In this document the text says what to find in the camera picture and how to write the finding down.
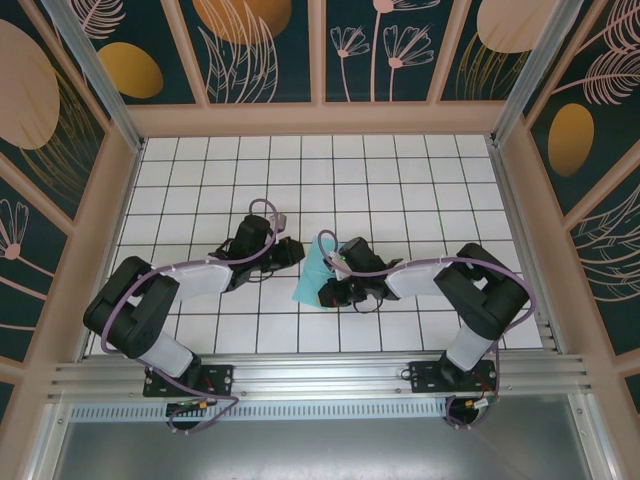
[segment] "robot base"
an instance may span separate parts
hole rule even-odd
[[[231,395],[233,385],[232,365],[203,365],[199,376],[191,388],[200,392],[209,392],[215,395]],[[189,397],[183,390],[167,383],[156,372],[145,369],[144,388],[142,396],[146,398],[176,398]]]
[[[442,377],[440,367],[440,360],[411,362],[408,370],[403,372],[403,379],[411,382],[413,393],[482,392],[482,382],[478,376],[490,389],[496,388],[496,367],[492,360],[480,360],[455,387]]]

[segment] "white tile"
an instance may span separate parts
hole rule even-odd
[[[431,157],[457,157],[458,148],[453,135],[425,135],[427,152]]]
[[[442,240],[438,212],[407,212],[409,240]]]
[[[303,185],[302,186],[302,211],[303,212],[332,212],[333,186],[332,185]]]
[[[337,352],[338,315],[335,313],[300,315],[300,352]]]
[[[153,251],[153,265],[156,267],[189,259],[189,245],[157,245]]]
[[[124,259],[129,257],[139,257],[142,260],[151,263],[153,255],[153,245],[120,245],[114,256],[113,264],[110,272],[120,266]]]
[[[133,191],[129,214],[162,213],[164,197],[167,193],[165,187],[136,188]]]
[[[220,315],[215,353],[255,353],[257,315]]]
[[[200,185],[202,183],[203,161],[175,162],[171,171],[170,185]]]
[[[340,314],[340,345],[343,352],[379,352],[378,315]]]
[[[300,216],[300,241],[311,242],[321,230],[334,229],[333,213],[303,213]]]
[[[202,187],[198,213],[229,213],[233,187]]]
[[[336,185],[337,212],[366,212],[369,210],[369,194],[366,185]]]
[[[425,158],[399,158],[400,179],[402,183],[430,183],[431,168]]]
[[[163,213],[195,213],[200,187],[169,187]]]
[[[495,183],[471,183],[469,195],[474,210],[502,210],[500,190]]]
[[[429,158],[435,183],[464,183],[464,173],[459,158]]]
[[[412,260],[423,258],[440,258],[447,255],[444,242],[411,242]]]
[[[516,246],[513,242],[484,241],[482,242],[482,248],[496,257],[504,266],[506,266],[512,272],[522,271],[520,260],[518,259],[518,253],[516,251]]]
[[[237,186],[233,190],[233,211],[249,213],[249,204],[256,198],[265,198],[266,195],[266,185],[257,185],[252,187]],[[264,208],[261,205],[257,205],[256,208],[261,212],[264,211]]]
[[[369,183],[397,183],[398,162],[395,158],[367,158],[367,180]]]
[[[260,315],[258,353],[298,351],[298,315]]]
[[[424,135],[396,135],[398,157],[426,157],[427,147]]]
[[[367,158],[396,158],[393,135],[365,135],[364,154]]]
[[[160,215],[128,216],[120,243],[123,245],[153,245],[160,224]]]
[[[334,135],[333,154],[336,158],[364,157],[362,135]]]
[[[196,215],[193,243],[220,245],[227,239],[228,229],[229,215]]]
[[[504,212],[475,212],[481,240],[511,240],[511,229]]]
[[[298,185],[269,185],[267,198],[279,212],[300,211],[300,187]]]
[[[274,277],[262,282],[260,313],[297,313],[298,302],[292,299],[297,285],[297,278],[286,277]]]
[[[207,313],[215,315],[220,308],[220,294],[208,293],[190,297],[182,301],[180,313]]]
[[[333,162],[331,159],[303,160],[302,183],[304,185],[333,183]]]
[[[191,251],[189,252],[189,260],[202,260],[203,258],[206,258],[210,252],[215,251],[215,249],[218,248],[219,246],[220,244],[191,245]]]
[[[332,158],[331,137],[310,135],[302,137],[302,158]]]
[[[420,312],[420,325],[425,350],[446,350],[460,330],[456,312]]]
[[[235,160],[238,158],[239,137],[211,137],[207,160]]]
[[[204,160],[207,157],[207,137],[187,137],[178,140],[176,160]]]
[[[438,210],[431,183],[402,184],[402,199],[405,210]]]
[[[486,157],[487,141],[482,135],[456,135],[461,157]]]
[[[217,326],[217,315],[180,315],[176,340],[194,353],[211,354]]]
[[[295,160],[271,160],[269,184],[300,184],[300,162]]]
[[[489,158],[463,158],[462,167],[467,182],[495,182],[491,160]]]
[[[407,241],[407,227],[402,212],[372,212],[374,242]]]
[[[136,187],[166,187],[173,162],[142,162]]]
[[[260,284],[245,283],[242,287],[222,294],[220,313],[256,313],[260,297]]]
[[[471,210],[469,192],[464,183],[436,183],[435,187],[440,210]]]
[[[418,306],[420,307],[420,311],[422,310],[454,311],[453,305],[451,305],[449,300],[447,300],[447,297],[445,297],[444,295],[418,295],[416,298],[418,299]]]
[[[369,185],[371,211],[402,211],[400,185]]]
[[[382,350],[385,352],[410,352],[422,350],[420,320],[417,312],[380,313]]]
[[[336,218],[338,220],[336,235],[341,242],[346,243],[355,237],[362,237],[368,242],[372,240],[368,213],[338,213]]]
[[[297,135],[277,135],[271,137],[271,159],[301,158],[301,138]]]
[[[507,348],[542,348],[540,332],[534,316],[504,334]]]
[[[164,321],[164,325],[162,326],[162,331],[169,335],[171,338],[176,338],[176,331],[178,329],[178,316],[177,315],[167,315],[167,318]]]
[[[242,137],[240,138],[239,159],[268,159],[269,137]]]
[[[335,183],[366,183],[364,158],[336,158],[333,161]]]
[[[189,244],[195,215],[163,215],[158,232],[158,244]]]
[[[150,138],[144,151],[145,160],[173,160],[177,138]]]
[[[445,240],[478,240],[472,212],[440,212],[440,219]]]
[[[203,185],[233,185],[236,178],[235,160],[207,161],[202,176]]]
[[[268,160],[239,161],[236,167],[236,185],[265,185]]]

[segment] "wall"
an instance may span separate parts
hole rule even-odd
[[[640,2],[581,15],[505,151],[568,349],[640,478]]]
[[[140,132],[207,136],[487,132],[556,0],[84,4]]]
[[[0,477],[7,479],[29,453],[42,386],[77,348],[95,288],[86,279],[100,272],[133,158],[32,7],[0,5]]]

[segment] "cable connector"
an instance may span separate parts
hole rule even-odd
[[[338,252],[336,251],[331,252],[329,254],[329,258],[331,258],[331,261],[336,265],[338,265],[339,267],[344,268],[345,270],[348,270],[351,272],[351,268],[349,268],[349,265],[347,265],[347,262],[344,260],[344,258],[342,258],[342,255],[340,255]],[[341,272],[337,268],[335,269],[335,272],[336,272],[336,278],[338,279],[338,281],[344,280],[345,278],[349,278],[351,276],[348,273]]]

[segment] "teal cloth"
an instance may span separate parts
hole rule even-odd
[[[322,246],[327,253],[330,252],[334,247],[333,239],[323,238]],[[335,273],[331,273],[324,264],[322,252],[318,247],[318,237],[314,237],[309,254],[305,259],[304,268],[300,274],[296,291],[293,292],[293,300],[321,310],[328,310],[320,305],[318,292],[330,278],[335,278]]]

